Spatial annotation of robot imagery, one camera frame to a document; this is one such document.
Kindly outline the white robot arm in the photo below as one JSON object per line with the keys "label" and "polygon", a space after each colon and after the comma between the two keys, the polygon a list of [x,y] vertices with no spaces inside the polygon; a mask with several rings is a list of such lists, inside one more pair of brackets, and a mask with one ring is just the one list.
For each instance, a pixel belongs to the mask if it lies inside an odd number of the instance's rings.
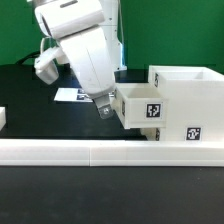
{"label": "white robot arm", "polygon": [[36,75],[50,85],[57,64],[69,64],[101,118],[113,115],[109,94],[114,73],[126,68],[120,0],[27,0],[45,39],[54,47],[40,49]]}

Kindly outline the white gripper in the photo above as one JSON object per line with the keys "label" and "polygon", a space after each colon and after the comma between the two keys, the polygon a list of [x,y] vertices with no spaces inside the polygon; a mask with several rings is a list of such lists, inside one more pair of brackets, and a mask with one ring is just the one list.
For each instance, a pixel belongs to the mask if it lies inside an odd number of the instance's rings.
{"label": "white gripper", "polygon": [[67,58],[85,93],[94,99],[100,117],[112,117],[109,94],[115,89],[115,77],[103,29],[96,26],[59,40],[58,47],[38,57],[35,68],[45,70],[53,59],[62,56]]}

